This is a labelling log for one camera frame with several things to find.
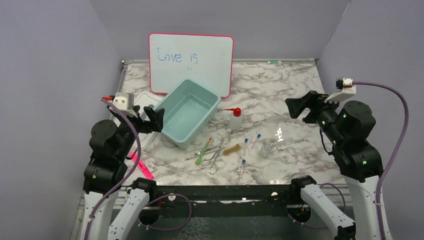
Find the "blue capped test tube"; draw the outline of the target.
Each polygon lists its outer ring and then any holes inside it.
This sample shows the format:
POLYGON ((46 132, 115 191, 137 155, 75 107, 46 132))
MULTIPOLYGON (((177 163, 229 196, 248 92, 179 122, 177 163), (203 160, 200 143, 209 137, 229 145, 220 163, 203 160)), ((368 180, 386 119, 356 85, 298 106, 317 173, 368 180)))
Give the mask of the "blue capped test tube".
POLYGON ((261 134, 258 133, 257 136, 256 136, 256 138, 252 141, 251 149, 254 149, 255 148, 255 146, 256 146, 256 144, 257 144, 257 142, 259 141, 260 138, 261 138, 261 134))
POLYGON ((243 148, 242 148, 242 156, 243 156, 243 157, 245 157, 245 156, 246 156, 247 147, 248 147, 248 142, 249 142, 249 139, 248 139, 248 138, 245 138, 245 139, 244 139, 243 148))
POLYGON ((242 175, 243 175, 243 171, 244 171, 245 163, 246 163, 246 160, 245 160, 245 159, 243 159, 243 160, 241 161, 241 166, 240 166, 240 171, 239 171, 239 178, 241 178, 241 177, 242 177, 242 175))

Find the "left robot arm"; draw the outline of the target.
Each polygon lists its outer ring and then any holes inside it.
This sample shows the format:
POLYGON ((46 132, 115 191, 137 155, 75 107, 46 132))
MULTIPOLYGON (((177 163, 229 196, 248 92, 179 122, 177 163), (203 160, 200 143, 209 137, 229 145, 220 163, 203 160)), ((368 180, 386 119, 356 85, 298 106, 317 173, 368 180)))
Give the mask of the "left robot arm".
POLYGON ((136 162, 140 162, 141 140, 139 134, 160 133, 163 129, 165 110, 143 108, 148 120, 141 119, 137 113, 128 116, 110 102, 107 109, 120 121, 105 119, 97 122, 91 129, 89 146, 92 149, 90 161, 84 170, 85 215, 81 229, 83 240, 106 240, 109 231, 114 240, 123 240, 135 221, 131 216, 126 223, 110 227, 113 205, 119 190, 127 178, 135 171, 134 165, 128 169, 125 160, 132 145, 137 144, 136 162))

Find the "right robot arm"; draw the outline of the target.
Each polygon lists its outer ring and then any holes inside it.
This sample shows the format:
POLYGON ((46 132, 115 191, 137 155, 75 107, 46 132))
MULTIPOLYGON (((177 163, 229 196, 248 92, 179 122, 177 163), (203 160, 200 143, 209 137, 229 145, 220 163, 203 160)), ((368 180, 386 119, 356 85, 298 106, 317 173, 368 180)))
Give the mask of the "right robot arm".
POLYGON ((370 107, 360 101, 345 103, 340 112, 330 96, 314 90, 300 98, 287 98, 289 115, 316 124, 332 144, 330 152, 351 196, 354 220, 344 220, 342 212, 318 194, 318 187, 297 184, 288 190, 289 199, 300 204, 306 201, 331 229, 336 239, 390 240, 392 239, 383 206, 382 179, 384 169, 378 150, 367 140, 376 120, 370 107))

